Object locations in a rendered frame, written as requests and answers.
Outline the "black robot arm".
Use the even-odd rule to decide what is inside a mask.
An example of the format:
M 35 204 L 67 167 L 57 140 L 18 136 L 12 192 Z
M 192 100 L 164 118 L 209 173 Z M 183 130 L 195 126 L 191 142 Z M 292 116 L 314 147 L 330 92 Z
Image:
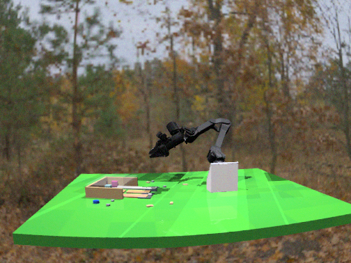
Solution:
M 215 124 L 221 123 L 219 127 L 216 127 Z M 183 127 L 180 128 L 178 123 L 170 122 L 167 124 L 166 128 L 169 133 L 172 135 L 173 140 L 176 145 L 181 144 L 182 142 L 192 143 L 196 140 L 196 138 L 202 133 L 206 132 L 209 129 L 214 129 L 216 132 L 219 132 L 215 145 L 210 148 L 210 151 L 207 155 L 209 163 L 226 163 L 224 160 L 226 155 L 221 152 L 221 145 L 224 141 L 225 135 L 228 133 L 232 122 L 229 119 L 225 118 L 211 118 L 209 121 L 199 125 L 198 127 Z M 186 132 L 185 132 L 186 131 Z M 185 132 L 185 135 L 184 135 Z M 169 140 L 169 137 L 166 137 L 165 133 L 159 131 L 156 136 L 163 141 L 163 144 L 166 144 Z

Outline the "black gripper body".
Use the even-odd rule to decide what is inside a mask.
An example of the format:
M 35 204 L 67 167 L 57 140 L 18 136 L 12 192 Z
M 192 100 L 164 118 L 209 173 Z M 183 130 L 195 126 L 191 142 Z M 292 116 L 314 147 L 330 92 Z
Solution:
M 169 140 L 170 141 L 168 141 L 166 144 L 163 144 L 163 141 L 161 141 L 161 139 L 157 140 L 157 144 L 165 157 L 169 156 L 170 149 L 176 148 L 176 142 L 173 140 L 172 136 L 169 137 Z

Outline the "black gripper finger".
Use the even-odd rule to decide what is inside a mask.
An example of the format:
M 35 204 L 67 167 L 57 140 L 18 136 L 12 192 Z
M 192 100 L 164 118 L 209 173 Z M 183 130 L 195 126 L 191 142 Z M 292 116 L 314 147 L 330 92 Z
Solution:
M 152 153 L 149 157 L 150 158 L 164 157 L 164 155 L 162 154 L 162 151 L 160 150 L 160 148 L 158 146 L 157 150 L 154 153 Z
M 158 148 L 158 144 L 157 144 L 157 142 L 156 142 L 155 147 L 154 147 L 148 154 L 154 153 L 154 152 L 157 150 L 157 148 Z

